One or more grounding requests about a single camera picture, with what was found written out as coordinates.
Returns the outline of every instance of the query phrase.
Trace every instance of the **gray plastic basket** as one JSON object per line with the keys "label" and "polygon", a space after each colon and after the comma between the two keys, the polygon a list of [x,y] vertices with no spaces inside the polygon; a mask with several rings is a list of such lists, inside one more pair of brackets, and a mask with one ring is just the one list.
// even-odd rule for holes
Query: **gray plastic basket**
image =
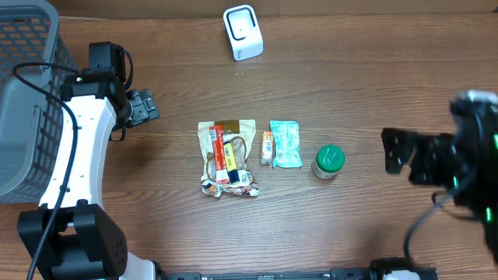
{"label": "gray plastic basket", "polygon": [[[44,61],[77,69],[58,28],[46,1],[0,0],[0,203],[39,201],[54,170],[62,108],[12,77],[12,67]],[[70,74],[49,67],[19,73],[56,96]]]}

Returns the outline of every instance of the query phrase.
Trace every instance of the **small orange package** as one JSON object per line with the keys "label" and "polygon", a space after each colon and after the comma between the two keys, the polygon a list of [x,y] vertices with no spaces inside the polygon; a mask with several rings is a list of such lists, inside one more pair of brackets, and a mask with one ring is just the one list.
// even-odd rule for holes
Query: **small orange package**
{"label": "small orange package", "polygon": [[263,142],[261,144],[261,164],[272,165],[273,157],[273,132],[263,131]]}

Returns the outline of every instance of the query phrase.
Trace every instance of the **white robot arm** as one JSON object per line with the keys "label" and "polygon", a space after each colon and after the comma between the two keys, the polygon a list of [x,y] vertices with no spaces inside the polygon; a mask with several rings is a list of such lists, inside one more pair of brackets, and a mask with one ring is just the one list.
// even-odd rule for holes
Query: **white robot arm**
{"label": "white robot arm", "polygon": [[[77,116],[80,129],[75,162],[68,183],[70,189],[66,192],[61,207],[74,207],[78,200],[84,199],[88,201],[88,204],[97,204],[103,209],[103,165],[110,133],[116,124],[116,113],[108,98],[100,100],[96,99],[95,96],[80,96],[73,98],[66,104]],[[64,110],[61,144],[50,184],[40,200],[40,206],[47,204],[49,209],[54,207],[67,167],[71,144],[72,122]],[[154,263],[142,260],[128,252],[126,270],[120,280],[155,279]]]}
{"label": "white robot arm", "polygon": [[[18,233],[33,257],[34,265],[47,280],[161,279],[163,273],[159,265],[128,252],[124,233],[103,211],[102,202],[103,165],[111,132],[154,120],[159,113],[147,89],[126,92],[133,72],[127,51],[111,42],[91,44],[89,50],[90,68],[67,76],[61,86],[58,103],[64,105],[62,101],[65,101],[67,110],[63,110],[64,122],[54,171],[38,210],[22,212],[19,216]],[[125,54],[131,65],[128,79],[125,78]],[[42,89],[15,75],[43,93]],[[76,119],[74,123],[68,110]],[[77,134],[73,130],[76,124]],[[61,194],[76,136],[71,173],[66,192]],[[55,222],[48,222],[52,217]],[[68,226],[74,226],[75,235],[58,234]]]}

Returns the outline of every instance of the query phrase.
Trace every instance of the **wood grain surface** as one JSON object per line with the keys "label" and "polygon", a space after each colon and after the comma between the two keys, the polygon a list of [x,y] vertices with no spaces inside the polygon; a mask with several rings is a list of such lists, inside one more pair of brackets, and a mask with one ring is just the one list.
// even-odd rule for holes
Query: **wood grain surface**
{"label": "wood grain surface", "polygon": [[257,16],[492,12],[498,0],[49,0],[62,16],[101,19],[221,18],[249,4]]}
{"label": "wood grain surface", "polygon": [[[264,18],[262,56],[234,62],[221,19],[62,21],[81,67],[88,43],[130,51],[133,87],[149,88],[159,120],[109,143],[104,207],[130,251],[167,271],[313,271],[367,266],[402,255],[412,220],[435,188],[384,171],[381,129],[453,132],[448,100],[498,87],[493,14]],[[248,164],[255,199],[209,197],[199,187],[199,121],[255,119]],[[299,170],[259,164],[270,120],[300,123]],[[343,148],[333,181],[310,169],[320,147]],[[0,206],[0,278],[26,277],[30,257],[16,233],[19,212]],[[449,207],[452,211],[465,210]],[[441,279],[496,279],[479,224],[437,213],[412,253]]]}

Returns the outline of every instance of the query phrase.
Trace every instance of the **blue candy wrapper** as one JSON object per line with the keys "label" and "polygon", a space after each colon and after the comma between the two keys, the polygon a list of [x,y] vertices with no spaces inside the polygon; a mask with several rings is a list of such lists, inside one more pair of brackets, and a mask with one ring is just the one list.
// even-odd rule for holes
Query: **blue candy wrapper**
{"label": "blue candy wrapper", "polygon": [[296,121],[270,121],[275,141],[273,167],[300,168],[299,123]]}

